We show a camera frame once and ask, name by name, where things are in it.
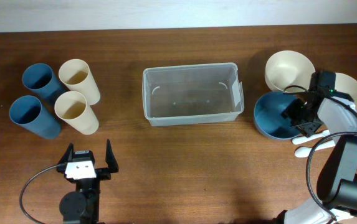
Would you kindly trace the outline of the cream bowl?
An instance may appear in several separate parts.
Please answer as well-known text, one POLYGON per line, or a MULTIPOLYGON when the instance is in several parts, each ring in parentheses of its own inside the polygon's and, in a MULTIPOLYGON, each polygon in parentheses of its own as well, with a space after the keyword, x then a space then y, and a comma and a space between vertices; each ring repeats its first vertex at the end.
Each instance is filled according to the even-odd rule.
POLYGON ((283 91, 290 85, 308 88, 314 72, 315 67, 306 56, 292 50, 283 50, 268 59, 265 82, 272 91, 283 91))
POLYGON ((349 94, 354 99, 357 111, 357 81, 344 73, 336 73, 335 89, 349 94))

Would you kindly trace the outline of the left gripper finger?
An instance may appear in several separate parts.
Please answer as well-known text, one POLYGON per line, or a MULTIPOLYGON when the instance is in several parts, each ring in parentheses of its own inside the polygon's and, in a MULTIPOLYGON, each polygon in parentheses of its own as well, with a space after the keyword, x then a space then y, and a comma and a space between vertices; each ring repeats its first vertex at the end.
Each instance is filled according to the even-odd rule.
POLYGON ((74 153, 74 145, 70 143, 65 151, 64 155, 61 157, 59 164, 66 164, 72 160, 72 156, 74 153))
POLYGON ((107 139, 106 143, 105 162, 107 163, 108 170, 110 173, 118 172, 118 163, 113 154, 112 145, 109 139, 107 139))

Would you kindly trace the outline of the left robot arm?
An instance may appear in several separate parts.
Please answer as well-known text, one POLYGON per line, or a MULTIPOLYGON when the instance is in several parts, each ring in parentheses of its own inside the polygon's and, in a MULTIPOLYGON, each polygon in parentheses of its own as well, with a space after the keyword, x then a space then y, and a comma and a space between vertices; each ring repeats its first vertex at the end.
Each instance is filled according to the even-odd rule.
POLYGON ((109 140, 105 162, 106 167, 96 169, 92 151, 74 151, 74 145, 69 144, 57 168, 57 172, 75 184, 75 190, 65 194, 59 203, 63 223, 99 222, 100 182, 110 180, 111 174, 119 171, 109 140))

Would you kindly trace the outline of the blue bowl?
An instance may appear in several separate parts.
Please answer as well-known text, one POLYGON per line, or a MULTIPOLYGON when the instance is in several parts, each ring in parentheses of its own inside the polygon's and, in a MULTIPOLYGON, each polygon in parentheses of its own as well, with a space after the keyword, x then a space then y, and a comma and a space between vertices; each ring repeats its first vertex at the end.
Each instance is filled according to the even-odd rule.
POLYGON ((254 107, 254 123, 257 130, 269 139, 288 140, 300 135, 291 127, 290 119, 282 113, 297 98, 284 95, 281 91, 271 91, 262 95, 254 107))

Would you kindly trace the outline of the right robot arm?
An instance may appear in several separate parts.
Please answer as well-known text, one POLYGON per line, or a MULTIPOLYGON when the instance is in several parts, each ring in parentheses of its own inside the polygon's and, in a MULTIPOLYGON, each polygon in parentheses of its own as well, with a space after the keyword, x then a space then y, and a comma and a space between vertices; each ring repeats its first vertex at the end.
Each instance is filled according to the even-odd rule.
POLYGON ((274 223, 338 223, 357 217, 357 112, 352 97, 335 88, 336 74, 317 71, 312 74, 308 89, 282 113, 290 124, 306 137, 325 125, 329 135, 310 150, 306 174, 310 174, 312 157, 317 147, 332 139, 335 146, 322 168, 317 188, 307 188, 310 199, 299 207, 282 211, 274 223))

